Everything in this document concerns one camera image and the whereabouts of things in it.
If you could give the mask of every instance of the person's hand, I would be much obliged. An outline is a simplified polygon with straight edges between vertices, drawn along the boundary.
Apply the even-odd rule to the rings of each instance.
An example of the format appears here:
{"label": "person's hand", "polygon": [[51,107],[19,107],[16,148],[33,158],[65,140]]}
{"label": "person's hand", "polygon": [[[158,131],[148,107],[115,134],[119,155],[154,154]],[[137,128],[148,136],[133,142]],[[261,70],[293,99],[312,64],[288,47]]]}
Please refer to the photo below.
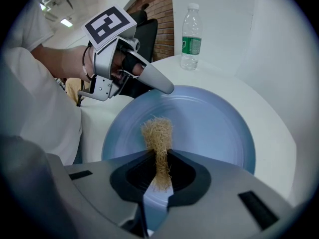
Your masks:
{"label": "person's hand", "polygon": [[[92,64],[92,57],[93,57],[94,48],[90,47],[88,52],[85,54],[85,67],[86,70],[91,77],[93,75],[93,64]],[[122,69],[122,61],[125,59],[125,55],[121,53],[120,51],[115,51],[112,67],[111,67],[111,75],[114,77],[120,79],[121,78],[121,69]],[[133,68],[132,73],[134,75],[140,75],[143,71],[143,67],[140,63],[136,64]]]}
{"label": "person's hand", "polygon": [[[125,55],[120,51],[115,51],[113,63],[111,67],[111,74],[116,78],[120,78],[121,75],[119,74],[120,70],[122,69],[122,62],[125,59]],[[136,64],[133,68],[134,75],[140,75],[143,71],[143,67],[140,63]]]}

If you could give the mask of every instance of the cable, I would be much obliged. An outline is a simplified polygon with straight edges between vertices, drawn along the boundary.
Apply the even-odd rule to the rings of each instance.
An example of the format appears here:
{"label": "cable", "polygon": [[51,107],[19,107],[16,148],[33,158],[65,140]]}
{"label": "cable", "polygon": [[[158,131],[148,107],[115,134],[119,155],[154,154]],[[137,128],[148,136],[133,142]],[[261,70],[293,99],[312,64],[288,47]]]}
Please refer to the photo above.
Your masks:
{"label": "cable", "polygon": [[83,68],[83,71],[84,71],[86,77],[89,79],[89,81],[91,81],[92,78],[88,75],[88,72],[86,71],[86,67],[85,67],[85,63],[84,63],[84,57],[85,57],[86,51],[87,51],[91,46],[92,46],[92,45],[88,45],[88,46],[85,48],[85,50],[84,50],[84,52],[83,52],[83,56],[82,56],[82,68]]}
{"label": "cable", "polygon": [[[81,90],[84,90],[84,81],[81,80]],[[81,102],[82,102],[82,95],[78,94],[78,103],[76,104],[77,107],[81,106]]]}

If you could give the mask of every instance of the blue plate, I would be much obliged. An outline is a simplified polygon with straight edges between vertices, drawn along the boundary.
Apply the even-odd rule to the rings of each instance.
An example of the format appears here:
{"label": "blue plate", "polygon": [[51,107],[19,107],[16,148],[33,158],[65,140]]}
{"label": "blue plate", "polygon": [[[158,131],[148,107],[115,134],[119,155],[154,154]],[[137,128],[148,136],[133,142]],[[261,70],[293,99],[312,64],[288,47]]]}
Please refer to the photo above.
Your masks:
{"label": "blue plate", "polygon": [[[170,95],[152,90],[129,103],[108,130],[102,159],[145,150],[141,125],[154,116],[172,121],[173,149],[235,164],[254,174],[255,147],[243,118],[218,95],[190,86],[175,86]],[[160,225],[172,194],[172,189],[158,192],[151,187],[145,192],[149,229]]]}

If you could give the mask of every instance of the white table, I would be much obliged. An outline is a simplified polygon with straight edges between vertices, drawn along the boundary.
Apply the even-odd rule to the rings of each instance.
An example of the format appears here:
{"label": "white table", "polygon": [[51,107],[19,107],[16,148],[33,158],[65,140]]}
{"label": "white table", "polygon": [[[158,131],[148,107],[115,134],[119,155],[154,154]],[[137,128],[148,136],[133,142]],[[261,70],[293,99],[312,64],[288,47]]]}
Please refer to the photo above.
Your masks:
{"label": "white table", "polygon": [[[296,144],[272,107],[239,79],[223,74],[200,61],[195,71],[179,66],[180,56],[153,63],[175,85],[209,90],[228,101],[243,117],[252,134],[256,150],[255,176],[285,199],[290,194],[295,166]],[[100,161],[105,135],[116,115],[133,99],[115,96],[105,102],[86,98],[82,102],[84,162]]]}

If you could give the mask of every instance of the person's arm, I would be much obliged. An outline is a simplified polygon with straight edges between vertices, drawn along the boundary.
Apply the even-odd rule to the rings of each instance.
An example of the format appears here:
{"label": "person's arm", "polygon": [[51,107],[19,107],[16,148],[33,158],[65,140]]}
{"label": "person's arm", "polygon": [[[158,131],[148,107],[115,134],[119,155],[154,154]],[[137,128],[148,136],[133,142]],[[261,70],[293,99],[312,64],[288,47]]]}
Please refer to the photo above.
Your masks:
{"label": "person's arm", "polygon": [[[55,78],[80,78],[89,81],[82,68],[82,56],[86,46],[77,46],[71,49],[58,50],[38,45],[31,51],[31,54],[40,61]],[[88,75],[93,75],[92,65],[93,47],[90,47],[84,58],[84,63]],[[117,70],[122,66],[125,55],[116,52],[112,64],[112,75],[117,75]],[[140,64],[136,64],[133,74],[140,75],[143,68]]]}

